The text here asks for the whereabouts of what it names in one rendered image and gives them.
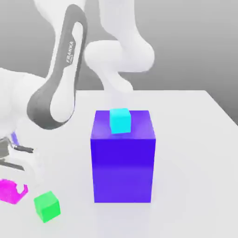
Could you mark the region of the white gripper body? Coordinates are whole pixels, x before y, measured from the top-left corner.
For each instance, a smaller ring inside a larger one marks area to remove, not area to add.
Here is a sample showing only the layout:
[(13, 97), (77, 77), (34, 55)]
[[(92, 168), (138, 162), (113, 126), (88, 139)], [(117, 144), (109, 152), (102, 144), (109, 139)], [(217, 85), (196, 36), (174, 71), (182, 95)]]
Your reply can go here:
[(20, 184), (35, 184), (37, 182), (33, 167), (22, 160), (9, 161), (0, 159), (0, 179), (11, 180)]

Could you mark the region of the small magenta cube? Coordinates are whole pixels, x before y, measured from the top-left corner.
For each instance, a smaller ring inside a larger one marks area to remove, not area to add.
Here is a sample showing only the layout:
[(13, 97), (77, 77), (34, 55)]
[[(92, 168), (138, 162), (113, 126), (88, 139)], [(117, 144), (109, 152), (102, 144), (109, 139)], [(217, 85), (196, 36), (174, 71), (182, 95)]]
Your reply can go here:
[(17, 204), (28, 193), (28, 187), (24, 185), (21, 193), (18, 193), (16, 187), (17, 184), (13, 181), (7, 179), (0, 180), (0, 201), (13, 205)]

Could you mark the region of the small green cube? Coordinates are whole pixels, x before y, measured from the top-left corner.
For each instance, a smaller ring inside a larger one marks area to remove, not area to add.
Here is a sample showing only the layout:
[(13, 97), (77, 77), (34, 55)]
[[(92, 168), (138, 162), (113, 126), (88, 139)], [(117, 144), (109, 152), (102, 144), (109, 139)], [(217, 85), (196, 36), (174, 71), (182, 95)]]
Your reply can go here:
[(60, 203), (52, 191), (43, 193), (33, 199), (36, 213), (43, 223), (61, 214)]

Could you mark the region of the small cyan cube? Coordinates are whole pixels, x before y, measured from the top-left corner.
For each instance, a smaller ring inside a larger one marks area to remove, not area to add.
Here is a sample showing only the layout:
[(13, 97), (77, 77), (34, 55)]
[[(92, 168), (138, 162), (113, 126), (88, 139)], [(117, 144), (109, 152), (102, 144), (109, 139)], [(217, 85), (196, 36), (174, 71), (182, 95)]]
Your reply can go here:
[(114, 108), (109, 111), (109, 125), (112, 134), (131, 132), (131, 114), (127, 108)]

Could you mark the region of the large blue box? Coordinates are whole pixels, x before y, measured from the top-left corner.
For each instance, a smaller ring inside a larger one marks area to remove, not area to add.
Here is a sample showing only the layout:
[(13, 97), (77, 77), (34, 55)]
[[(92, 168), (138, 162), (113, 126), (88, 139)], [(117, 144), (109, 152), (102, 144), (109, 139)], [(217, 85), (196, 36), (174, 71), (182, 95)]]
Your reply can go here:
[(156, 136), (149, 111), (131, 111), (130, 133), (112, 134), (109, 111), (96, 111), (90, 138), (96, 203), (149, 203)]

